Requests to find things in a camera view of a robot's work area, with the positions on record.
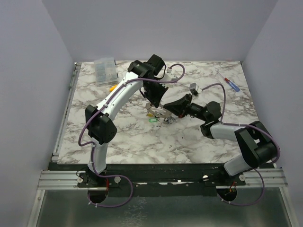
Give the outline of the green key tag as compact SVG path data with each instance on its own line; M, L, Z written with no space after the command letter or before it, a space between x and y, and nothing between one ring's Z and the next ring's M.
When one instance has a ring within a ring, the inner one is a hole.
M152 122L157 122L157 121L158 121L157 118L150 118L150 119L149 119L149 122L151 122L151 123L152 123Z

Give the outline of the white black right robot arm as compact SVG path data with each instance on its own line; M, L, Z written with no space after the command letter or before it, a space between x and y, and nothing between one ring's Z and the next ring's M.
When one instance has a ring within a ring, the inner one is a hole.
M209 139L224 139L236 141L241 153L223 165L217 179L223 185L228 185L235 175L274 160L278 157L278 148L264 125L255 121L251 124L224 124L218 102L212 101L205 106L192 102L192 95L186 94L181 99L165 104L164 109L179 118L187 115L204 121L200 125L201 133Z

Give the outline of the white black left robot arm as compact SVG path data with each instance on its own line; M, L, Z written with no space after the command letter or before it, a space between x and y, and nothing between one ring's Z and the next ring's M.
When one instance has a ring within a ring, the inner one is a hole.
M107 148L117 133L114 119L120 109L141 88L144 88L143 97L154 107L159 107L168 88L160 84L155 76L164 66L162 58L155 54L147 62L133 61L124 78L103 101L97 106L87 106L85 128L93 142L88 164L91 171L88 181L93 186L101 186L104 182L105 176L102 172L106 169Z

